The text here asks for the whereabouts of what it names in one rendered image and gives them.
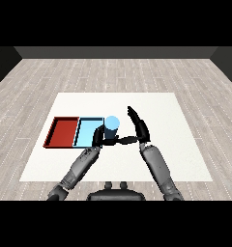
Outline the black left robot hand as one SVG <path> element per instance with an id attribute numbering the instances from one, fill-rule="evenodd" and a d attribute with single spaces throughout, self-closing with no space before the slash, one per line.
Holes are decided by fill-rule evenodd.
<path id="1" fill-rule="evenodd" d="M 104 139 L 104 126 L 99 126 L 93 135 L 93 141 L 92 146 L 93 147 L 102 147 L 102 146 L 114 146 L 116 144 L 116 140 L 119 138 L 118 135 L 116 135 L 113 139 Z"/>

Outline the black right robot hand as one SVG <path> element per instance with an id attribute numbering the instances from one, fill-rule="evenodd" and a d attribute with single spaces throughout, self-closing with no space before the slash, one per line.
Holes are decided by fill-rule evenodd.
<path id="1" fill-rule="evenodd" d="M 127 145 L 136 142 L 139 142 L 140 144 L 150 142 L 150 132 L 147 125 L 130 106 L 128 107 L 128 115 L 134 124 L 135 136 L 127 136 L 118 139 L 117 143 Z"/>

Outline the light blue shallow open box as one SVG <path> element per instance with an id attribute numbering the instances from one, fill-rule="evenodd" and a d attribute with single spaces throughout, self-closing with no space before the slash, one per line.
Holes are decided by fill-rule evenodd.
<path id="1" fill-rule="evenodd" d="M 73 137 L 72 146 L 75 149 L 91 147 L 94 132 L 103 123 L 103 117 L 81 117 Z"/>

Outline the blue can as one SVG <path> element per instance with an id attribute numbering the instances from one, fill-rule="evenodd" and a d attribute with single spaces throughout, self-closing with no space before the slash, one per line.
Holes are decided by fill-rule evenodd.
<path id="1" fill-rule="evenodd" d="M 104 138 L 113 139 L 116 136 L 120 121 L 115 116 L 108 116 L 104 121 Z"/>

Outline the red shallow open box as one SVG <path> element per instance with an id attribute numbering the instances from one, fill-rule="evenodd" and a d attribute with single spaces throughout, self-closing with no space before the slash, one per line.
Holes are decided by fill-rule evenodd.
<path id="1" fill-rule="evenodd" d="M 79 117 L 55 117 L 46 135 L 46 149 L 71 149 Z"/>

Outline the dark grey robot body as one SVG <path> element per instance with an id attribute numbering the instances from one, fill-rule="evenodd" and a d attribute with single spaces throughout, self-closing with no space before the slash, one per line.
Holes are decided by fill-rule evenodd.
<path id="1" fill-rule="evenodd" d="M 145 201 L 145 197 L 140 192 L 129 190 L 125 181 L 120 182 L 119 189 L 113 189 L 112 182 L 107 181 L 104 189 L 90 193 L 87 201 Z"/>

